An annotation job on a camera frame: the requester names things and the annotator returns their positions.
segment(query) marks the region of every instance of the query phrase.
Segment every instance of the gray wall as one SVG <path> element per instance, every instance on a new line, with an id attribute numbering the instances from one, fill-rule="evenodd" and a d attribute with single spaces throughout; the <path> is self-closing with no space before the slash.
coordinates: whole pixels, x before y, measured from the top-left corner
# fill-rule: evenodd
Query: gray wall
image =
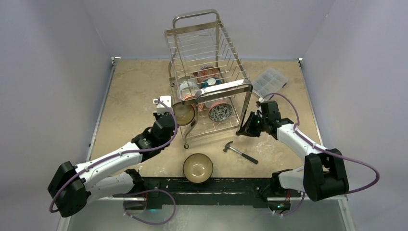
<path id="1" fill-rule="evenodd" d="M 46 189 L 85 160 L 110 56 L 81 0 L 2 0 L 0 31 L 0 230 L 55 230 Z"/>
<path id="2" fill-rule="evenodd" d="M 408 68 L 406 0 L 339 0 L 304 59 L 323 141 L 372 163 L 378 185 L 349 204 L 358 230 L 408 226 Z M 374 174 L 347 164 L 351 187 Z"/>
<path id="3" fill-rule="evenodd" d="M 154 59 L 169 58 L 163 31 L 171 28 L 174 16 L 207 8 L 218 10 L 242 58 L 303 57 L 333 2 L 84 0 L 111 56 Z M 214 16 L 203 20 L 213 21 Z"/>

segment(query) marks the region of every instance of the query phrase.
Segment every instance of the metal wire rack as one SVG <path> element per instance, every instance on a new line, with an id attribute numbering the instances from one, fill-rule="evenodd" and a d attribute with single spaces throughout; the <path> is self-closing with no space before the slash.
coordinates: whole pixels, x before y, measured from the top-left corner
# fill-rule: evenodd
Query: metal wire rack
<path id="1" fill-rule="evenodd" d="M 180 19 L 205 14 L 215 14 L 216 20 L 176 27 Z M 168 72 L 173 98 L 184 105 L 195 105 L 194 120 L 180 128 L 184 147 L 188 148 L 190 139 L 240 127 L 252 94 L 252 84 L 218 12 L 210 9 L 180 14 L 173 19 L 173 28 L 165 31 L 165 38 L 170 50 Z M 204 87 L 209 78 L 216 79 L 217 84 Z M 245 94 L 242 102 L 236 98 L 241 93 Z M 220 99 L 229 102 L 232 113 L 223 121 L 214 122 L 209 118 L 210 109 L 204 104 Z"/>

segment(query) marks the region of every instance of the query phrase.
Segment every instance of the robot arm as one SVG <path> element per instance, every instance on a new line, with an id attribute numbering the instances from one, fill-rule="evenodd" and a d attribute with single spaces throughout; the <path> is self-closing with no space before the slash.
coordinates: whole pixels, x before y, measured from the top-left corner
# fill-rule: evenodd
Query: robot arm
<path id="1" fill-rule="evenodd" d="M 288 118 L 281 118 L 275 101 L 258 102 L 257 112 L 251 112 L 237 135 L 259 137 L 265 131 L 288 146 L 304 162 L 304 170 L 287 169 L 272 174 L 275 189 L 295 189 L 305 192 L 312 201 L 348 192 L 347 174 L 342 159 L 315 149 L 319 147 L 341 155 L 337 149 L 321 146 L 295 128 Z"/>
<path id="2" fill-rule="evenodd" d="M 171 109 L 171 97 L 162 96 L 160 101 Z M 132 165 L 146 161 L 159 154 L 176 131 L 176 124 L 171 113 L 157 103 L 156 118 L 152 127 L 147 127 L 121 148 L 98 159 L 73 166 L 69 161 L 57 169 L 48 192 L 55 199 L 55 204 L 62 217 L 69 217 L 81 210 L 87 203 L 102 197 L 129 193 L 138 185 L 134 169 L 128 169 L 120 175 L 114 173 Z M 75 179 L 68 181 L 83 172 Z"/>

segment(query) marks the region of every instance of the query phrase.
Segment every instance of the marble-patterned surface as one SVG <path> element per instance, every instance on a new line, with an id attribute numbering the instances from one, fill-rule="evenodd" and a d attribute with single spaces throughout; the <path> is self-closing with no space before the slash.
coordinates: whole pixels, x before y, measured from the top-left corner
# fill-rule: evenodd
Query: marble-patterned surface
<path id="1" fill-rule="evenodd" d="M 171 95 L 167 65 L 167 60 L 119 61 L 101 117 L 92 159 L 116 150 L 153 124 L 153 98 Z M 243 66 L 250 78 L 256 78 L 270 66 L 288 77 L 288 84 L 279 93 L 287 96 L 296 106 L 302 132 L 319 141 L 297 62 L 244 61 Z M 255 110 L 256 100 L 257 97 L 253 94 L 247 115 Z M 275 96 L 274 100 L 278 102 L 282 117 L 296 121 L 293 109 L 284 99 Z M 235 131 L 192 141 L 187 150 L 183 148 L 181 135 L 178 135 L 159 155 L 129 168 L 140 170 L 142 176 L 178 177 L 183 175 L 184 160 L 193 153 L 203 153 L 211 158 L 214 177 L 270 177 L 275 171 L 302 165 L 288 147 L 267 134 L 262 134 L 260 138 L 237 137 Z M 233 147 L 257 159 L 259 163 L 255 165 L 232 151 L 224 153 L 224 145 L 229 141 L 234 141 Z"/>

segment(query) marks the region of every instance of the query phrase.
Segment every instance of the black motor joint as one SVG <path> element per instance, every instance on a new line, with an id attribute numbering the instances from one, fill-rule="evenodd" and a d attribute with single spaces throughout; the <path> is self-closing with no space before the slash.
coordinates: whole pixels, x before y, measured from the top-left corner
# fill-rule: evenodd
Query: black motor joint
<path id="1" fill-rule="evenodd" d="M 156 121 L 153 126 L 146 128 L 141 134 L 135 136 L 131 141 L 140 149 L 151 149 L 163 145 L 169 141 L 174 134 L 176 126 L 170 113 L 164 113 L 161 115 L 154 114 L 154 117 L 156 118 Z M 159 154 L 166 147 L 155 151 L 143 152 L 142 162 Z"/>
<path id="2" fill-rule="evenodd" d="M 261 107 L 261 111 L 251 112 L 248 120 L 237 131 L 236 135 L 244 135 L 249 137 L 259 137 L 262 131 L 265 131 L 269 135 L 272 135 L 276 139 L 277 129 L 285 124 L 293 122 L 290 119 L 281 118 L 279 112 L 278 103 L 274 100 L 264 101 L 262 103 L 256 102 L 258 107 Z"/>

